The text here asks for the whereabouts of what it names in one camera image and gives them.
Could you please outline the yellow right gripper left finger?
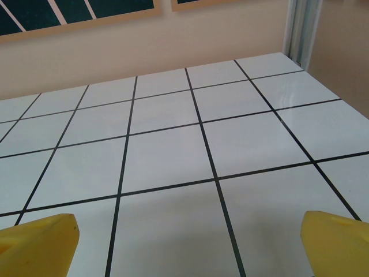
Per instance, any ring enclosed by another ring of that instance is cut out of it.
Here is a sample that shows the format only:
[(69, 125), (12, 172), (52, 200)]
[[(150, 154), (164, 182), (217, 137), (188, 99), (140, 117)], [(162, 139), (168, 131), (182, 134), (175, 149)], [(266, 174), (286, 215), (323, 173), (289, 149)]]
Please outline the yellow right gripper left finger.
[(1, 230), (1, 276), (66, 276), (79, 242), (73, 214)]

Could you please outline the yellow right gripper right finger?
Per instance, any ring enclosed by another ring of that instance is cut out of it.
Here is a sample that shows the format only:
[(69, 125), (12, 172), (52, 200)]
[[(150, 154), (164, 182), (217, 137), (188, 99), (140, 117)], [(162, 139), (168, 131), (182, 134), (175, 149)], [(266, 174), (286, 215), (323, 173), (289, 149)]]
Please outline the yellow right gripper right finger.
[(368, 223), (307, 211), (300, 236), (315, 276), (368, 276)]

